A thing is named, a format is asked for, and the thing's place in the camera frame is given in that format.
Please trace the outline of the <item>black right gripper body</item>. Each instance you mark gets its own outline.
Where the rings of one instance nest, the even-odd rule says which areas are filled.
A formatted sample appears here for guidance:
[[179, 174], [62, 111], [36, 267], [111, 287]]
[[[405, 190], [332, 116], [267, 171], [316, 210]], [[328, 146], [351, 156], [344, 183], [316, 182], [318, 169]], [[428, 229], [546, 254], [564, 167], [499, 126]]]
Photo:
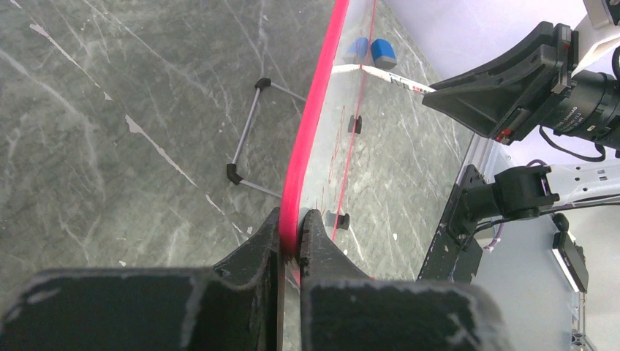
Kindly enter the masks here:
[[499, 85], [515, 95], [494, 140], [523, 140], [535, 127], [555, 135], [619, 144], [619, 39], [588, 46], [589, 30], [538, 25], [500, 57], [506, 67]]

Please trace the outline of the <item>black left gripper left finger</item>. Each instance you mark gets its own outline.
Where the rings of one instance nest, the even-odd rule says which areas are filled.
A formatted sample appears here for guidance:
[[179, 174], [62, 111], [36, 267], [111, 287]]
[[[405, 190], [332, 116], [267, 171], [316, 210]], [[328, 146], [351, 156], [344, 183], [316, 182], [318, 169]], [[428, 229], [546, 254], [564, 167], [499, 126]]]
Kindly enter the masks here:
[[280, 350], [278, 220], [211, 267], [39, 272], [1, 318], [1, 348]]

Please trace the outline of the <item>aluminium frame rail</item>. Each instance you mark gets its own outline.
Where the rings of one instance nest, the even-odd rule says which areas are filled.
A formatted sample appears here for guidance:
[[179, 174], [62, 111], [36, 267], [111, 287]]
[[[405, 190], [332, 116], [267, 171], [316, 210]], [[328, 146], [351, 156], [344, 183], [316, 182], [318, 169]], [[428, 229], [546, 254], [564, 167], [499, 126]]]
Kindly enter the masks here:
[[507, 147], [494, 140], [474, 135], [463, 159], [456, 182], [464, 178], [466, 167], [474, 165], [478, 173], [488, 184], [494, 182], [494, 176], [514, 167], [515, 163], [507, 152]]

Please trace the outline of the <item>red white marker pen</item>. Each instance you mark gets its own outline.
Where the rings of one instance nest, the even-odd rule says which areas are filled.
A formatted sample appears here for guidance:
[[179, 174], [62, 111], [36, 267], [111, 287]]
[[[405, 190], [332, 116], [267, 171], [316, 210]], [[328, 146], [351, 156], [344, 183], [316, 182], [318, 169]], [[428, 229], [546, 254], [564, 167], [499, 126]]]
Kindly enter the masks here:
[[408, 91], [417, 92], [419, 94], [430, 94], [435, 92], [435, 89], [431, 88], [430, 86], [423, 85], [422, 83], [418, 83], [416, 81], [410, 80], [409, 78], [402, 77], [392, 72], [388, 72], [368, 65], [360, 65], [360, 68], [364, 72], [376, 78], [384, 80], [388, 83], [392, 83]]

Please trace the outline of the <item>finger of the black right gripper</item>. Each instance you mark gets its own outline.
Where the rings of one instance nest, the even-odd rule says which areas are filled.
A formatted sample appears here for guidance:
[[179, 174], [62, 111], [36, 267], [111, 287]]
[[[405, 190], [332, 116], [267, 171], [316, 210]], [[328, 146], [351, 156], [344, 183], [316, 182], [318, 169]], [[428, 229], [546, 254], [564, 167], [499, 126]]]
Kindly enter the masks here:
[[549, 97], [562, 92], [562, 25], [543, 21], [499, 57], [432, 89], [424, 106], [483, 137], [511, 139]]

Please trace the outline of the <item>black whiteboard foot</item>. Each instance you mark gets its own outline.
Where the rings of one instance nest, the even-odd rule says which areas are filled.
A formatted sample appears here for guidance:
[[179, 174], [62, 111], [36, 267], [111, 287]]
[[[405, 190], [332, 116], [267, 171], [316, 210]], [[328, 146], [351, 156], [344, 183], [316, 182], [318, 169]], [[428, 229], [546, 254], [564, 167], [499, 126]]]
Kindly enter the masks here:
[[350, 226], [349, 214], [336, 214], [331, 211], [326, 213], [326, 222], [329, 227], [337, 230], [348, 230]]
[[347, 128], [348, 133], [355, 133], [359, 135], [362, 131], [362, 127], [363, 127], [362, 116], [351, 115], [349, 119], [349, 125]]

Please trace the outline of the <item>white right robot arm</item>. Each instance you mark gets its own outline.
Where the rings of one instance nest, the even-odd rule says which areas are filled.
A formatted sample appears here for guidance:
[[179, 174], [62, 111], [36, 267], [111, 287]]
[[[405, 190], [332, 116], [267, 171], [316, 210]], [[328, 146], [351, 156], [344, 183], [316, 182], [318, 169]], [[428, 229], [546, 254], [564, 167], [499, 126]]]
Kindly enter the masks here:
[[[539, 23], [500, 57], [464, 74], [435, 83], [426, 107], [444, 113], [479, 136], [504, 145], [532, 130], [592, 142], [599, 152], [619, 148], [619, 74], [578, 71], [579, 33], [564, 24]], [[584, 166], [572, 181], [549, 165], [520, 166], [496, 175], [492, 184], [458, 190], [445, 233], [468, 243], [490, 223], [528, 219], [581, 200], [617, 195], [588, 185]]]

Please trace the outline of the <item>blue eraser block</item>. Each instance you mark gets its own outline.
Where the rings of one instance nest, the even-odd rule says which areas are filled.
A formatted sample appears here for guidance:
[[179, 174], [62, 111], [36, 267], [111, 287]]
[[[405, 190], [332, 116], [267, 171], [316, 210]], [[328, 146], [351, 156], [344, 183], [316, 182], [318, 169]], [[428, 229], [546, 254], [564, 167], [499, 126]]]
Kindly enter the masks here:
[[397, 65], [394, 49], [386, 39], [375, 39], [371, 43], [370, 52], [376, 68], [390, 70]]

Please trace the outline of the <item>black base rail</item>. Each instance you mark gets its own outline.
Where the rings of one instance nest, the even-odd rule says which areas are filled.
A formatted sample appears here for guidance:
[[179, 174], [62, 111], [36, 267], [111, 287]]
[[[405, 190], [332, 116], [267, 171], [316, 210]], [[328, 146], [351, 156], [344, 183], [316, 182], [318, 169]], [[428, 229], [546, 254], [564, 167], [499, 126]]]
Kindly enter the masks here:
[[417, 280], [437, 280], [469, 284], [477, 275], [483, 250], [471, 241], [461, 247], [477, 227], [459, 212], [458, 202], [464, 190], [484, 185], [474, 165], [467, 165], [453, 185]]

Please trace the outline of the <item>pink-framed whiteboard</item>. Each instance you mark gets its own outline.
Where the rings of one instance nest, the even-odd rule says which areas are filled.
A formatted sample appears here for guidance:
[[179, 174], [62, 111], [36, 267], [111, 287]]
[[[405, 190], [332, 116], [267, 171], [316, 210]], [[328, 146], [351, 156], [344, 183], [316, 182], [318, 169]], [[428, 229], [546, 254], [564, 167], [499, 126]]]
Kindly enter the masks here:
[[374, 29], [375, 1], [336, 1], [323, 38], [311, 87], [298, 127], [281, 197], [281, 247], [290, 257], [289, 270], [300, 285], [299, 246], [308, 212], [316, 214], [335, 240], [326, 213], [352, 214], [345, 192], [352, 146], [351, 115], [361, 116], [366, 73]]

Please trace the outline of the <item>black device on floor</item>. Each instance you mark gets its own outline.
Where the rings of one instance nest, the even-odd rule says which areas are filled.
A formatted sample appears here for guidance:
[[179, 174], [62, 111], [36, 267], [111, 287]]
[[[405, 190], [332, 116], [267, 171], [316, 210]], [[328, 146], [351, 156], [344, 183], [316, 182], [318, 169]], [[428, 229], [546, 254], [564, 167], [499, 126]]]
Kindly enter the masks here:
[[587, 293], [589, 272], [583, 247], [569, 234], [570, 223], [564, 214], [554, 214], [557, 231], [553, 237], [552, 252], [571, 288], [576, 293]]

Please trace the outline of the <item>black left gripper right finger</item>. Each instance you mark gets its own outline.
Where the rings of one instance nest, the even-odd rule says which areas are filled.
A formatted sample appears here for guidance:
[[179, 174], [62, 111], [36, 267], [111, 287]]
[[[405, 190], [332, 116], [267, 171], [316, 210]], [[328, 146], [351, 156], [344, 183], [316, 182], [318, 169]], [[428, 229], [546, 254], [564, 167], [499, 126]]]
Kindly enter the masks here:
[[318, 210], [300, 232], [303, 350], [512, 350], [483, 289], [434, 280], [372, 279], [327, 236]]

